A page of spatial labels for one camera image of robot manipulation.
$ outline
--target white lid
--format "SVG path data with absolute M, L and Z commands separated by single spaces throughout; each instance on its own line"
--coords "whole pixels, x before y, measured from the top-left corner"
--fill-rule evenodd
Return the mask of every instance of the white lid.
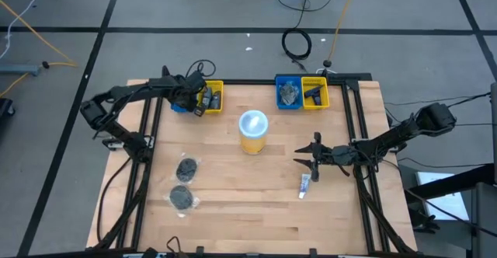
M 240 132 L 251 139 L 262 138 L 269 127 L 266 115 L 259 110 L 245 111 L 238 122 Z

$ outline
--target yellow cup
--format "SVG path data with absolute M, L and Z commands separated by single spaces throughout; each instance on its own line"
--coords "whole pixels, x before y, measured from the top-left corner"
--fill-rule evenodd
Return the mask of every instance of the yellow cup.
M 259 110 L 249 110 L 242 114 L 238 121 L 240 128 L 241 146 L 245 153 L 259 154 L 266 145 L 266 134 L 269 121 Z

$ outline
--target wooden tabletop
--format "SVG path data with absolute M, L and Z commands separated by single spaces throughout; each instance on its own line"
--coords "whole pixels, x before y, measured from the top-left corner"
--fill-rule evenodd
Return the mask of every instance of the wooden tabletop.
M 129 81 L 137 84 L 143 81 Z M 273 85 L 225 85 L 221 114 L 196 117 L 175 113 L 164 100 L 155 155 L 148 186 L 139 250 L 153 247 L 166 251 L 165 243 L 174 235 L 182 250 L 206 253 L 308 253 L 365 254 L 356 181 L 336 166 L 320 166 L 320 180 L 311 183 L 303 200 L 298 198 L 301 174 L 309 170 L 292 158 L 310 159 L 294 153 L 321 132 L 324 145 L 349 142 L 340 87 L 329 86 L 331 106 L 326 110 L 278 110 Z M 378 82 L 360 82 L 360 94 L 370 138 L 388 130 Z M 356 119 L 353 94 L 349 93 Z M 143 102 L 130 103 L 119 122 L 137 131 Z M 154 104 L 149 116 L 151 128 Z M 246 155 L 240 148 L 238 119 L 246 110 L 261 110 L 269 118 L 267 146 L 260 155 Z M 175 171 L 181 154 L 201 160 L 189 185 L 199 205 L 184 218 L 165 200 L 177 185 Z M 124 151 L 110 152 L 103 184 L 127 159 Z M 396 162 L 394 155 L 387 160 Z M 103 234 L 123 209 L 130 165 L 110 185 L 103 206 Z M 405 242 L 416 249 L 399 171 L 380 164 L 378 186 L 385 217 Z M 370 217 L 376 249 L 381 249 L 377 222 Z M 130 245 L 134 215 L 128 222 L 126 244 Z M 88 246 L 96 241 L 96 213 Z

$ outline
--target toothpaste tube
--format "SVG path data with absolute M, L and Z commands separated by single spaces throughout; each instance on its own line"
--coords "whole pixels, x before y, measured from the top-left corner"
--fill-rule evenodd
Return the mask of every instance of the toothpaste tube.
M 304 199 L 304 195 L 307 193 L 308 188 L 309 188 L 309 179 L 311 178 L 310 174 L 302 174 L 302 181 L 301 181 L 301 191 L 298 194 L 299 199 Z

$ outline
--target plastic bin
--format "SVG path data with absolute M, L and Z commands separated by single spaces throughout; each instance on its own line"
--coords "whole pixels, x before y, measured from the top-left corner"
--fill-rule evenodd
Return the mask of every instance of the plastic bin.
M 221 91 L 221 104 L 219 110 L 206 109 L 205 113 L 206 114 L 220 113 L 223 110 L 224 83 L 222 80 L 206 80 L 205 83 L 207 83 L 207 87 L 212 88 L 212 95 L 214 95 L 215 92 L 217 91 Z M 200 92 L 196 95 L 196 99 L 199 101 L 198 106 L 202 103 L 202 98 L 203 98 L 203 92 Z
M 276 77 L 276 104 L 281 110 L 298 110 L 302 107 L 304 103 L 304 95 L 302 93 L 302 83 L 301 77 L 298 76 L 279 76 Z M 296 87 L 298 87 L 298 95 L 295 102 L 289 106 L 281 102 L 280 86 L 286 84 L 287 82 L 293 82 Z
M 321 105 L 316 106 L 312 97 L 304 98 L 305 110 L 322 110 L 329 107 L 328 83 L 325 77 L 302 77 L 302 96 L 310 89 L 323 85 L 319 90 L 321 97 Z

